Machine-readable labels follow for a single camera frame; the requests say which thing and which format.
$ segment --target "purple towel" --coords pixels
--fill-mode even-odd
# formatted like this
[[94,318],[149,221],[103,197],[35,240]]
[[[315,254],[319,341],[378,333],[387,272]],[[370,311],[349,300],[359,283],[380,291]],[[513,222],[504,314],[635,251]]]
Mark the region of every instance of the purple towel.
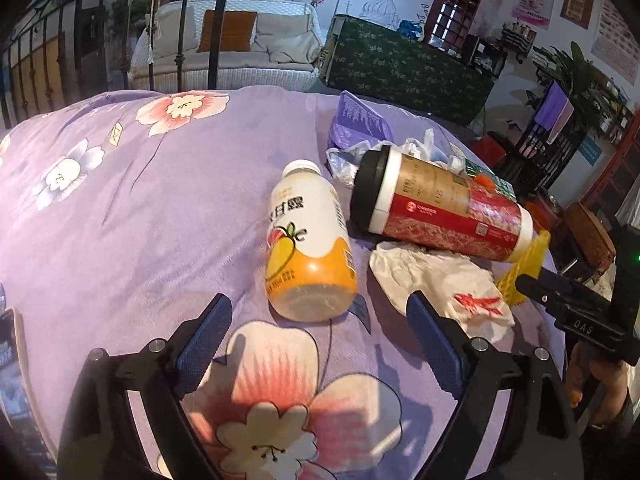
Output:
[[551,131],[568,102],[569,98],[564,94],[560,85],[553,81],[540,110],[538,110],[533,120],[545,130]]

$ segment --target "purple floral bedsheet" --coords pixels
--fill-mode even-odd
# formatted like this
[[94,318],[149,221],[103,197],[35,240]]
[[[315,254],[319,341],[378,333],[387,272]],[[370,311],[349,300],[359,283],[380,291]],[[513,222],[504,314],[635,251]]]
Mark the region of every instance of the purple floral bedsheet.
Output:
[[[288,162],[324,163],[337,100],[275,87],[112,92],[31,118],[3,140],[0,282],[24,317],[31,383],[55,442],[89,350],[139,351],[222,292],[232,327],[183,405],[226,476],[417,473],[456,402],[370,273],[371,244],[352,240],[357,308],[332,322],[286,321],[264,291],[269,193]],[[427,118],[371,106],[396,142],[433,127],[445,153],[460,146]],[[528,302],[513,311],[518,322],[497,346],[542,344],[561,366],[551,320]],[[498,398],[471,476],[491,459],[507,400]],[[134,413],[162,469],[139,403]]]

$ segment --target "plastic bag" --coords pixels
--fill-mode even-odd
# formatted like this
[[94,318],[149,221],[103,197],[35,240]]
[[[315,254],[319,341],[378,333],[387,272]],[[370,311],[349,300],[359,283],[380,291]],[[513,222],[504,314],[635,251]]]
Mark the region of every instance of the plastic bag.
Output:
[[469,337],[495,343],[515,324],[491,273],[468,256],[382,242],[371,253],[369,267],[403,315],[409,294],[420,290],[438,314],[455,319]]
[[434,156],[439,161],[447,161],[446,155],[433,145],[433,129],[429,128],[424,133],[423,142],[409,138],[402,146],[396,146],[389,140],[372,142],[366,139],[344,150],[329,148],[326,150],[326,158],[332,176],[340,180],[345,186],[353,187],[353,181],[360,167],[360,161],[363,155],[369,150],[381,150],[382,146],[387,144],[393,149],[400,150],[405,155],[419,158],[425,162],[431,162]]
[[329,148],[347,150],[364,140],[373,146],[380,140],[391,139],[391,127],[383,116],[350,92],[345,90],[340,94],[329,127]]

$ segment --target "white bottle cap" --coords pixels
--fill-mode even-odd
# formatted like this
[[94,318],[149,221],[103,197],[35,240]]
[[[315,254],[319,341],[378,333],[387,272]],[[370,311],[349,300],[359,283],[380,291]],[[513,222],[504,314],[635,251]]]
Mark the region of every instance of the white bottle cap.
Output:
[[322,173],[320,171],[320,168],[318,168],[318,165],[315,164],[314,162],[311,162],[310,160],[305,160],[304,158],[299,158],[298,160],[294,160],[293,162],[290,162],[289,164],[287,164],[284,167],[284,170],[282,171],[282,176],[285,177],[289,173],[293,173],[296,170],[313,171],[314,173],[317,173],[318,175],[322,176]]
[[518,204],[518,209],[520,210],[520,235],[518,236],[518,241],[513,248],[513,253],[511,253],[507,258],[507,262],[510,264],[513,264],[520,259],[520,257],[527,251],[529,244],[533,240],[534,230],[531,214],[529,211],[521,207],[520,204]]

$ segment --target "purple package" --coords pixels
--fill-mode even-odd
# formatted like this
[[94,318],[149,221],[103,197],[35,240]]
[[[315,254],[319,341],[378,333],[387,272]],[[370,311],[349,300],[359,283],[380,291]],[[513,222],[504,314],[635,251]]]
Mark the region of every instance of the purple package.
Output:
[[371,145],[380,140],[393,142],[391,127],[383,116],[345,90],[340,94],[338,109],[329,128],[328,147],[345,150],[363,140]]

